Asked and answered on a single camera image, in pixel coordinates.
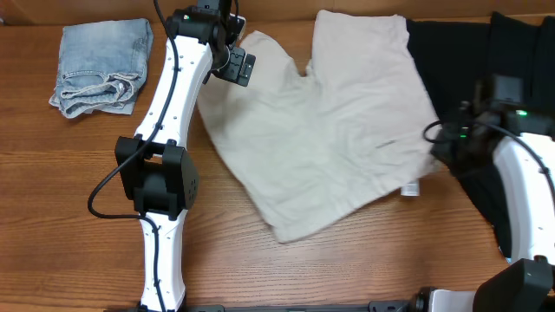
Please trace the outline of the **beige shorts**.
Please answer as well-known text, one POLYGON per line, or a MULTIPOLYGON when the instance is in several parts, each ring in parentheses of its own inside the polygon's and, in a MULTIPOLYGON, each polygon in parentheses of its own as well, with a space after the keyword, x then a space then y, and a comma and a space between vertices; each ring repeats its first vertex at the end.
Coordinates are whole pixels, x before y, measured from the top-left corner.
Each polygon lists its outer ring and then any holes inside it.
POLYGON ((430 173, 436 120, 403 16, 317 14, 304 74, 255 31, 240 87, 211 79, 198 107, 220 158, 277 241, 294 242, 430 173))

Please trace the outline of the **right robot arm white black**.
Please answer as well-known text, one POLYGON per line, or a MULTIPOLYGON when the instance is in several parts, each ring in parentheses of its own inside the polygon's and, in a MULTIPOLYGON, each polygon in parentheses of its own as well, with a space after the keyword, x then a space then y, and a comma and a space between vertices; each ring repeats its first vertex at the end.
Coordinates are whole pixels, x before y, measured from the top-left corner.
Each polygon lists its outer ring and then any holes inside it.
POLYGON ((554 309, 554 116, 524 103, 519 78, 491 75, 440 123, 432 155, 453 173, 495 165, 511 232, 509 265, 475 291, 427 288, 408 311, 554 309))

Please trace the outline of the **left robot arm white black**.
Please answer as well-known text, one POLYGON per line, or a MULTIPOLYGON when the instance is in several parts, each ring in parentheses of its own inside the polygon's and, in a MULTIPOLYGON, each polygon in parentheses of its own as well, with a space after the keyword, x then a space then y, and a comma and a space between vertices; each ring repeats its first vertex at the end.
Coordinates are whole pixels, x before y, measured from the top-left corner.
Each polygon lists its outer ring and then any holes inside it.
POLYGON ((199 1, 166 19, 166 60, 148 113, 114 150, 126 197, 144 238, 139 311, 182 311, 182 238, 199 189, 187 136, 199 91, 211 77, 248 85, 256 58, 238 46, 246 20, 238 2, 199 1))

